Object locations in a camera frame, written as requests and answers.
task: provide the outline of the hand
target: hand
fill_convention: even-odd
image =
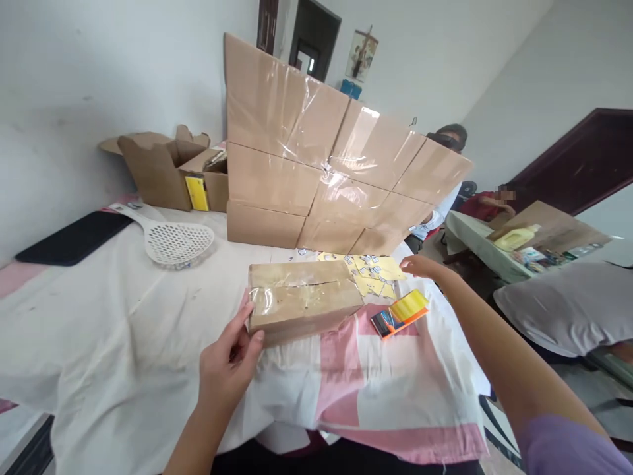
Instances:
[[[253,303],[242,305],[228,323],[218,341],[200,353],[200,392],[198,411],[226,416],[233,415],[255,375],[264,347],[264,331],[249,338],[245,322],[253,311]]]
[[[442,275],[453,272],[448,267],[420,254],[402,259],[400,268],[408,274],[433,280],[438,280]]]
[[[503,209],[510,215],[511,218],[516,216],[516,211],[510,205],[505,205]]]

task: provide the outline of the blue object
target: blue object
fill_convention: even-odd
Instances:
[[[358,84],[355,84],[347,79],[344,79],[343,84],[341,84],[341,92],[352,99],[358,100],[361,96],[362,90],[363,88],[361,88]]]

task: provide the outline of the framed picture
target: framed picture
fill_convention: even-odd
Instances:
[[[345,74],[355,80],[365,82],[377,47],[378,40],[376,38],[356,30],[351,41]]]

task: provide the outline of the door frame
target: door frame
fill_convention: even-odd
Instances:
[[[591,122],[592,119],[599,117],[600,115],[610,115],[610,116],[626,116],[633,115],[633,110],[627,109],[607,109],[607,108],[596,108],[592,112],[587,115],[584,119],[578,122],[573,129],[563,135],[554,145],[550,146],[545,152],[543,152],[539,157],[526,166],[522,171],[519,172],[517,176],[512,178],[508,184],[510,188],[512,188],[512,184],[519,180],[528,180],[534,175],[538,174],[543,168],[545,164],[550,162],[552,159],[562,155],[565,153],[572,145],[578,142],[586,130],[583,128]],[[572,216],[576,216],[583,211],[591,208],[593,205],[600,203],[603,199],[610,197],[611,195],[617,193],[623,188],[626,188],[630,184],[633,183],[633,176],[628,178],[627,180],[619,183],[616,187],[604,192],[602,195],[598,196],[594,200],[579,206],[573,213],[570,213]]]

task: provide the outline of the dark brown door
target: dark brown door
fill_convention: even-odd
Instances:
[[[269,55],[275,46],[277,8],[279,0],[259,0],[259,22],[257,25],[257,47]]]
[[[517,211],[541,200],[575,216],[631,183],[633,111],[596,109],[509,186]]]

